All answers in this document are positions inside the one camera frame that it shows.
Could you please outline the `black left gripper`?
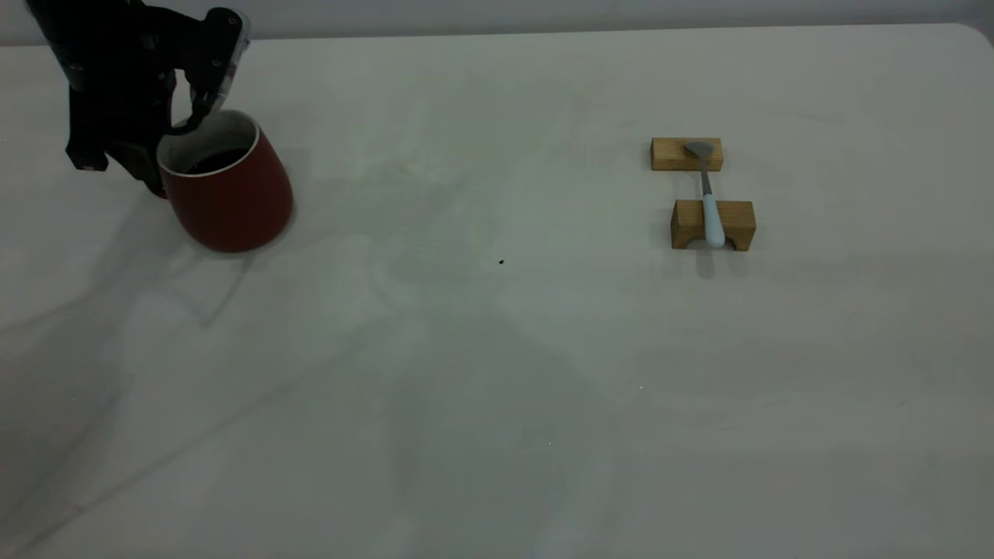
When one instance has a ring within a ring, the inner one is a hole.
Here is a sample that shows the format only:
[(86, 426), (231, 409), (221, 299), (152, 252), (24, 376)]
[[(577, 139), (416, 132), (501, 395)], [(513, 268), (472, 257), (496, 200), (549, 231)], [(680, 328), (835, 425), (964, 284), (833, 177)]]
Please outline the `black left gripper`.
[[(65, 153), (78, 170), (103, 172), (113, 159), (156, 196), (166, 195), (156, 150), (171, 123), (174, 68), (189, 85), (188, 134), (221, 109), (251, 39), (241, 12), (212, 8), (203, 20), (142, 1), (28, 1), (70, 84)], [(97, 91), (139, 84), (124, 100)]]

